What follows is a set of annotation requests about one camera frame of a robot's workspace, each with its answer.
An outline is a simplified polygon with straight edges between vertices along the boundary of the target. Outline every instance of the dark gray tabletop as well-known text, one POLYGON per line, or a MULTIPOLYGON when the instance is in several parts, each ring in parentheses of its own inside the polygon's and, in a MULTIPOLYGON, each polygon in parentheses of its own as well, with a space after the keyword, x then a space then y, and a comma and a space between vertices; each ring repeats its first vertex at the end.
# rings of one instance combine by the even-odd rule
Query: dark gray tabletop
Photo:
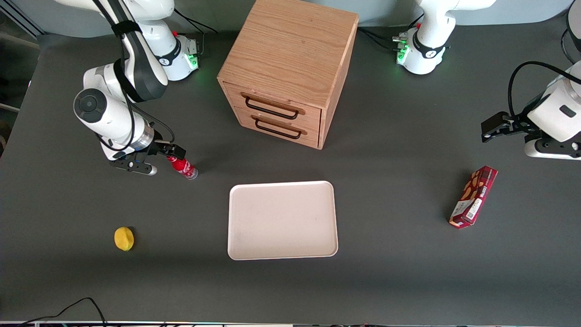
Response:
MULTIPOLYGON (((519 136, 480 142, 519 63, 568 67, 564 28, 457 27, 427 76, 358 34, 322 151, 238 125, 216 81, 235 35, 209 34, 200 71, 141 106, 173 128, 193 182, 163 157, 154 177, 111 168, 73 115, 83 73, 117 58, 115 39, 42 37, 0 161, 0 319, 91 296, 112 321, 581 325, 581 164, 528 158, 519 136), (483 165, 498 178, 476 225, 456 230, 446 218, 483 165), (339 252, 231 260, 230 188, 301 180, 334 185, 339 252), (137 230, 129 253, 114 246, 119 226, 137 230)), ((515 106, 554 77, 524 69, 515 106)), ((98 316, 86 303, 62 319, 98 316)))

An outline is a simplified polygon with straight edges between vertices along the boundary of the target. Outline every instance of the gray wall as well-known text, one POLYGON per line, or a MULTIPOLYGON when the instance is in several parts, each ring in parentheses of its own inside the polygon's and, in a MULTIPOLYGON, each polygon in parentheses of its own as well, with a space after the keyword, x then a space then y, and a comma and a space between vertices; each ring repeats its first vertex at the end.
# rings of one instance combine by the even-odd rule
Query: gray wall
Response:
MULTIPOLYGON (((421 13, 413 0, 306 0, 357 12, 361 26, 396 26, 421 13)), ((61 5, 53 0, 12 0, 41 28, 50 33, 94 37, 110 33, 105 20, 95 12, 61 5)), ((572 0, 497 0, 490 8, 456 11, 460 25, 515 24, 540 22, 565 10, 572 0)), ((239 30, 254 0, 175 0, 183 14, 218 30, 239 30)), ((166 19, 180 32, 195 31, 177 15, 166 19)))

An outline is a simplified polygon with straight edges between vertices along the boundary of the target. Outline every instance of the lemon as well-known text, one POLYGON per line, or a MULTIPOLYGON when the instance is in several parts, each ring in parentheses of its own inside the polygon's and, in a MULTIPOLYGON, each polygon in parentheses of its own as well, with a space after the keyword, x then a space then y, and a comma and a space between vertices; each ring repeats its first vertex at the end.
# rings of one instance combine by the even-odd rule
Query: lemon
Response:
POLYGON ((119 249, 125 252, 131 250, 134 241, 135 240, 133 238, 133 233, 131 232, 131 229, 127 227, 119 227, 115 231, 115 245, 119 249))

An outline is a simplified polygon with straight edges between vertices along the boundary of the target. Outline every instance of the black metal handle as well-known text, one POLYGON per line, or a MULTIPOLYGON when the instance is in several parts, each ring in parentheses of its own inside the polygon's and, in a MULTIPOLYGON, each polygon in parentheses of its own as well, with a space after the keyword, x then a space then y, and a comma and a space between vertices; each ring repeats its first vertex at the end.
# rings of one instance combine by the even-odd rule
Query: black metal handle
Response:
POLYGON ((293 130, 293 131, 297 132, 298 135, 297 136, 289 135, 289 134, 283 133, 283 132, 278 131, 278 130, 269 129, 267 127, 260 126, 260 125, 258 125, 258 122, 262 122, 262 120, 260 120, 258 118, 255 118, 254 119, 254 125, 256 125, 256 128, 262 129, 262 130, 265 130, 267 132, 274 133, 274 134, 277 134, 277 135, 280 135, 280 136, 288 137, 288 138, 291 138, 292 140, 298 140, 299 137, 300 137, 300 135, 302 134, 302 131, 300 131, 300 130, 293 130))
POLYGON ((259 106, 251 105, 250 103, 248 103, 248 101, 250 101, 250 97, 246 97, 246 106, 248 108, 252 108, 252 109, 255 109, 255 110, 258 110, 258 111, 262 111, 262 112, 265 112, 265 113, 269 113, 271 115, 279 116, 281 118, 285 118, 285 119, 296 119, 299 116, 299 111, 298 110, 295 110, 295 114, 294 115, 289 116, 289 115, 285 115, 284 113, 279 113, 279 112, 272 111, 272 110, 268 110, 268 109, 265 109, 265 108, 262 108, 262 107, 259 107, 259 106))

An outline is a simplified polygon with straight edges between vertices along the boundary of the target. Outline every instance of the black strap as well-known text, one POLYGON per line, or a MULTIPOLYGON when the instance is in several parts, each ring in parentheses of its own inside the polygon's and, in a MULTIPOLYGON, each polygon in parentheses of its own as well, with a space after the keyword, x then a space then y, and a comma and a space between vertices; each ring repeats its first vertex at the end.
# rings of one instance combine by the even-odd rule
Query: black strap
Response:
POLYGON ((181 42, 179 41, 179 39, 176 38, 175 47, 170 53, 164 56, 155 56, 155 58, 157 58, 157 60, 159 61, 159 63, 162 64, 162 66, 170 66, 171 63, 174 62, 174 59, 177 58, 178 55, 180 55, 180 52, 181 52, 181 42))
POLYGON ((437 54, 440 53, 440 51, 444 48, 443 45, 437 47, 437 48, 430 48, 427 47, 425 45, 423 45, 419 39, 418 39, 418 32, 416 31, 414 33, 414 36, 412 37, 412 41, 414 43, 415 48, 422 54, 422 56, 426 59, 432 59, 435 58, 437 54))
POLYGON ((121 59, 118 59, 113 64, 113 71, 115 72, 115 77, 119 81, 121 88, 131 97, 135 102, 143 102, 144 100, 137 94, 137 91, 125 76, 125 72, 121 69, 121 59))
POLYGON ((134 31, 138 31, 141 33, 141 29, 139 28, 139 25, 132 20, 124 20, 123 22, 120 22, 119 24, 115 24, 115 25, 111 26, 111 29, 113 30, 113 33, 115 33, 115 35, 117 37, 121 36, 121 34, 134 32, 134 31))

